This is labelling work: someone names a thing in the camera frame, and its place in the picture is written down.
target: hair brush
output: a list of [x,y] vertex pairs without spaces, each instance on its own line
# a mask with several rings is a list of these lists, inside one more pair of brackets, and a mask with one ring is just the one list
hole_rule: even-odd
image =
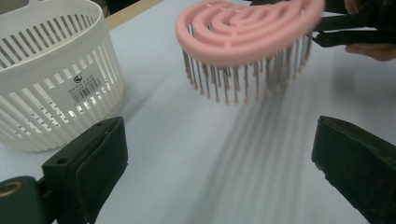
[[185,9],[176,34],[188,79],[225,104],[282,90],[307,61],[323,9],[323,0],[263,6],[206,0]]

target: hand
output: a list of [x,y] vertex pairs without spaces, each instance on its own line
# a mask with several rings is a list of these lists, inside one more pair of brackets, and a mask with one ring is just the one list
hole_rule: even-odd
[[[344,0],[349,14],[357,14],[362,7],[363,0]],[[361,54],[377,61],[385,62],[396,58],[396,45],[391,44],[353,44],[346,46],[346,52]]]

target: white table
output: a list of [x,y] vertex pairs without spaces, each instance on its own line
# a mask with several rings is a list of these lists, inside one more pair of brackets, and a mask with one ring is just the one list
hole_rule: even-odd
[[[284,94],[249,105],[208,101],[184,75],[175,21],[196,0],[164,0],[111,31],[126,81],[129,166],[99,224],[367,223],[311,161],[320,115],[396,144],[396,61],[314,45]],[[56,151],[0,144],[0,180],[42,176]]]

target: white plastic basket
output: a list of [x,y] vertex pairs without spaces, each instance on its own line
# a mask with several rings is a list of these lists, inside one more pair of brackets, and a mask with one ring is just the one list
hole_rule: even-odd
[[61,147],[103,120],[124,81],[102,10],[86,0],[30,0],[0,15],[0,141]]

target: metal bristle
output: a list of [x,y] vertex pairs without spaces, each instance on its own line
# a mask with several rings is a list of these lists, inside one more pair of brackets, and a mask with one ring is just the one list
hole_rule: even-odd
[[268,58],[239,66],[217,67],[192,58],[183,50],[187,78],[191,85],[210,99],[212,94],[217,102],[239,104],[250,98],[257,101],[263,96],[284,91],[290,80],[295,79],[305,66],[310,50],[312,35],[302,36],[292,46],[286,47]]

